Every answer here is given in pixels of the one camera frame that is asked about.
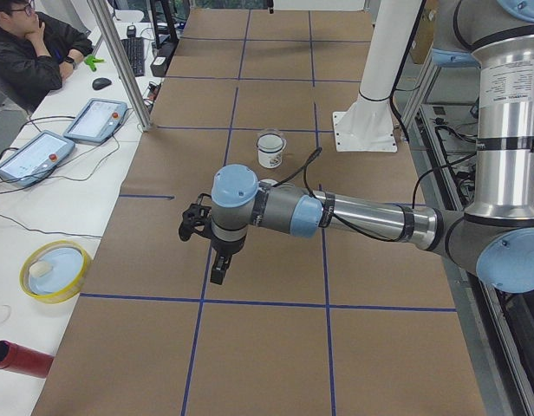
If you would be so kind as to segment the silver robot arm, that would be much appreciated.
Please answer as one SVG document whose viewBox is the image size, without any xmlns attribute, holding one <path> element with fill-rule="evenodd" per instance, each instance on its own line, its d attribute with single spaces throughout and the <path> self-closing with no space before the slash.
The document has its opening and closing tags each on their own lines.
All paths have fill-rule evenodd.
<svg viewBox="0 0 534 416">
<path fill-rule="evenodd" d="M 261 181 L 246 166 L 220 169 L 207 229 L 222 283 L 251 225 L 312 237 L 356 231 L 437 253 L 504 292 L 534 290 L 534 1 L 451 1 L 436 42 L 480 66 L 476 185 L 463 211 L 379 204 Z"/>
</svg>

